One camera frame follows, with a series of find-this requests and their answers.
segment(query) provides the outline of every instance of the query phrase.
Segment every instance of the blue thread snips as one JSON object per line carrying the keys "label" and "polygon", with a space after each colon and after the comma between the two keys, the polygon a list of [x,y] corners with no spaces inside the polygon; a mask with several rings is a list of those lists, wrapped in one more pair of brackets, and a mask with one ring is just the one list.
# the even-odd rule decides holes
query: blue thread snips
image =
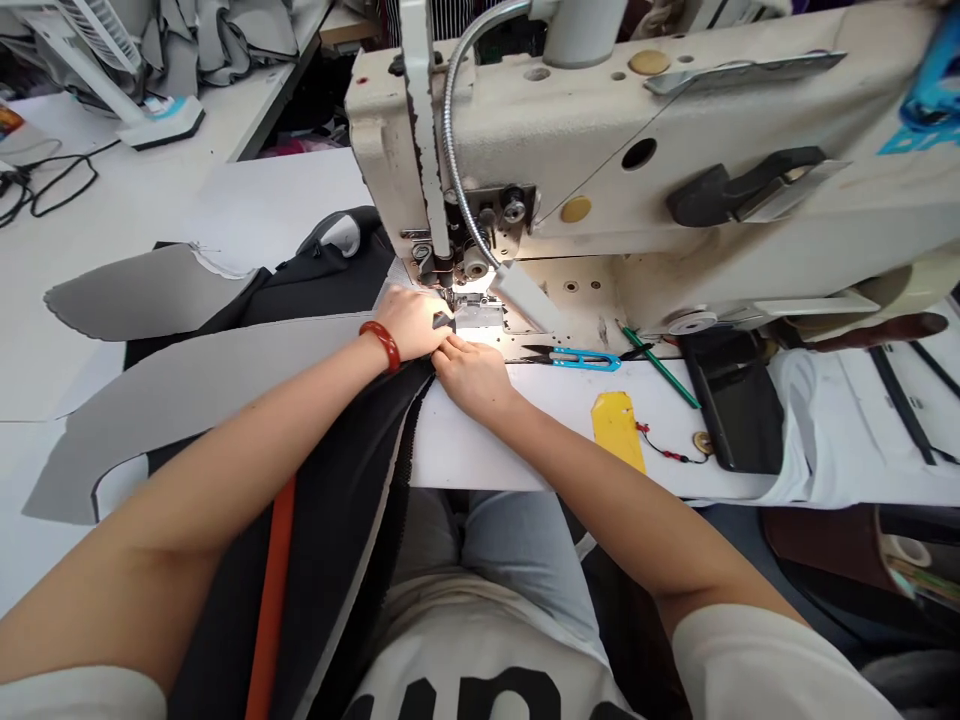
{"label": "blue thread snips", "polygon": [[537,354],[520,358],[520,362],[580,368],[581,370],[599,370],[600,372],[613,372],[620,367],[620,358],[607,353],[593,352],[592,350],[573,350],[572,348],[552,347],[550,345],[524,345],[523,347]]}

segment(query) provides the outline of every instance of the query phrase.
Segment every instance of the blue jeans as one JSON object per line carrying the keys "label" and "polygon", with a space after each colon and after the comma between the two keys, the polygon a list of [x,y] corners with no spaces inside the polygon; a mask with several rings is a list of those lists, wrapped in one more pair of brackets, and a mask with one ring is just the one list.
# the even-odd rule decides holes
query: blue jeans
{"label": "blue jeans", "polygon": [[522,595],[606,657],[587,581],[553,493],[470,493],[461,546],[443,494],[411,488],[393,583],[460,569]]}

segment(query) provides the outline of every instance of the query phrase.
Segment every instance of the black lettering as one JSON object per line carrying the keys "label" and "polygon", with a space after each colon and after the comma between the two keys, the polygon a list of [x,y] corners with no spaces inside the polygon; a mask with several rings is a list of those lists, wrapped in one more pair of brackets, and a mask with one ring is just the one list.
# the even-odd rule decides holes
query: black lettering
{"label": "black lettering", "polygon": [[495,678],[460,679],[457,720],[489,720],[497,697],[511,691],[523,698],[530,720],[560,720],[560,691],[540,670],[507,668]]}
{"label": "black lettering", "polygon": [[432,720],[437,691],[426,678],[407,685],[398,720]]}
{"label": "black lettering", "polygon": [[636,715],[631,715],[608,700],[604,700],[597,705],[590,713],[590,720],[635,720],[636,717]]}

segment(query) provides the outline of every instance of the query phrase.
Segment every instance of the white sewing machine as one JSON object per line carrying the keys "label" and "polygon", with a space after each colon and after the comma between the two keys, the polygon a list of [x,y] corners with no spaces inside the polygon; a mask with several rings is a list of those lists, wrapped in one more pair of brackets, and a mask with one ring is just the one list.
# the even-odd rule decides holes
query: white sewing machine
{"label": "white sewing machine", "polygon": [[[960,131],[899,116],[938,11],[874,2],[614,44],[625,3],[508,0],[433,44],[429,0],[403,0],[403,63],[357,59],[364,179],[411,278],[444,289],[461,327],[508,353],[539,330],[626,349],[615,318],[644,334],[849,326],[884,304],[847,290],[865,279],[920,258],[944,276],[927,304],[960,279]],[[544,56],[477,65],[476,37],[521,14],[549,18]]]}

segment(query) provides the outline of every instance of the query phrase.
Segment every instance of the green pencil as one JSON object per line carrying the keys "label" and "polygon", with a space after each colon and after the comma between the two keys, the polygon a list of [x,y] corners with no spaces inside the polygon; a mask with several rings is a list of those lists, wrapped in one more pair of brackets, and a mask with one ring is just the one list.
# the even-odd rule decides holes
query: green pencil
{"label": "green pencil", "polygon": [[[634,347],[643,347],[643,343],[640,342],[640,338],[637,337],[637,334],[633,330],[625,327],[619,320],[617,320],[617,327],[620,328],[620,332],[627,336],[627,340],[629,340]],[[653,366],[660,371],[660,374],[663,375],[667,381],[673,385],[674,388],[676,388],[677,392],[683,396],[683,399],[687,401],[690,407],[692,407],[694,410],[701,409],[702,406],[697,399],[683,386],[683,383],[674,377],[672,372],[667,370],[666,366],[660,362],[652,352],[649,350],[644,350],[643,356],[653,363]]]}

